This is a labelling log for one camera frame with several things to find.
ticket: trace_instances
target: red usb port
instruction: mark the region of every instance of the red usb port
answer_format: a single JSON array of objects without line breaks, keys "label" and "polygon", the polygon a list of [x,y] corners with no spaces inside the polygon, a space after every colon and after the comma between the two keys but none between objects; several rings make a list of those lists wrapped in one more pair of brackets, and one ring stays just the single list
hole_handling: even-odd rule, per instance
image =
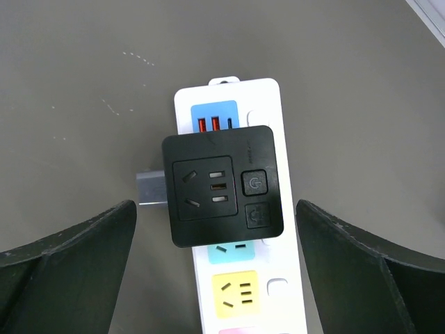
[{"label": "red usb port", "polygon": [[200,119],[198,119],[198,120],[197,120],[197,123],[198,123],[198,125],[199,125],[199,127],[200,127],[200,132],[205,132],[205,131],[207,131],[207,128],[206,128],[206,119],[205,119],[205,118],[200,118]]},{"label": "red usb port", "polygon": [[220,118],[212,117],[211,118],[211,126],[213,127],[214,131],[218,131],[220,129]]}]

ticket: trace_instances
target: black travel adapter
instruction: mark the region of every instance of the black travel adapter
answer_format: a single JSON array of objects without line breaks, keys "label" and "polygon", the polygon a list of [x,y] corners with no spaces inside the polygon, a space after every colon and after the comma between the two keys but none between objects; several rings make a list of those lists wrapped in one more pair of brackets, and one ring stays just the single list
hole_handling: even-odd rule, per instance
[{"label": "black travel adapter", "polygon": [[283,232],[269,127],[169,136],[162,151],[172,239],[178,247],[264,239]]}]

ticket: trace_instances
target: white power strip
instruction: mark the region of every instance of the white power strip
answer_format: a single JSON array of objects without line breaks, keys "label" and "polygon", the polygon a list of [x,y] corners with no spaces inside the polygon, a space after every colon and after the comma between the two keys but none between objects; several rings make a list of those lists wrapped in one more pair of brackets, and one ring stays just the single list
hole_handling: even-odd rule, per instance
[{"label": "white power strip", "polygon": [[406,0],[437,40],[445,47],[445,1]]},{"label": "white power strip", "polygon": [[193,133],[194,106],[234,101],[239,127],[267,125],[273,131],[284,232],[272,239],[193,247],[202,330],[204,334],[306,334],[278,83],[228,77],[181,89],[175,95],[178,133]]}]

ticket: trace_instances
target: black button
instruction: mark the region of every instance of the black button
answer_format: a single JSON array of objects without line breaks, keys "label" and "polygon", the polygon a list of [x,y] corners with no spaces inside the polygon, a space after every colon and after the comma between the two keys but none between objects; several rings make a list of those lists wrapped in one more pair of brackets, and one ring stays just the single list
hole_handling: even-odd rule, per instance
[{"label": "black button", "polygon": [[264,170],[249,170],[244,172],[241,178],[244,195],[254,196],[267,193],[267,177]]},{"label": "black button", "polygon": [[269,203],[247,204],[245,206],[245,217],[248,228],[266,228],[270,226]]}]

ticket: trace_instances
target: gray floor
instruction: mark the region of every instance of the gray floor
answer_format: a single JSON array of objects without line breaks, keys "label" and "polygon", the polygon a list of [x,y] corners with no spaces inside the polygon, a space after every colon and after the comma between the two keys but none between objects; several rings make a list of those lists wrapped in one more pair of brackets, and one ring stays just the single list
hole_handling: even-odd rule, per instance
[{"label": "gray floor", "polygon": [[[404,0],[2,1],[0,251],[135,200],[175,91],[235,74],[282,87],[295,202],[445,257],[444,61]],[[111,333],[200,333],[164,209],[139,212]]]}]

